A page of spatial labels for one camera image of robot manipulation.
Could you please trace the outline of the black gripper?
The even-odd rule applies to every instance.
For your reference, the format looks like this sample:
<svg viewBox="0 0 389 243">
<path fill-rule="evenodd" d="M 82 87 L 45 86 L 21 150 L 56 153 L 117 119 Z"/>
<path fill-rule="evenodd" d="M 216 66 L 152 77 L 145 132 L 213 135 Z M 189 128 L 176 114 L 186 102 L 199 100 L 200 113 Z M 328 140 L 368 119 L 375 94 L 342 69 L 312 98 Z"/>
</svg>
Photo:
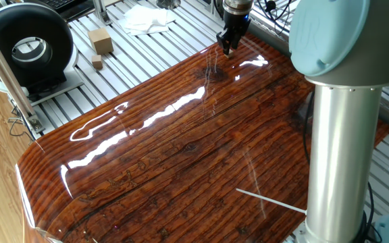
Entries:
<svg viewBox="0 0 389 243">
<path fill-rule="evenodd" d="M 224 22 L 225 29 L 216 34 L 216 39 L 222 50 L 230 54 L 231 51 L 237 50 L 240 38 L 246 34 L 251 20 L 248 14 L 235 15 L 225 11 Z"/>
</svg>

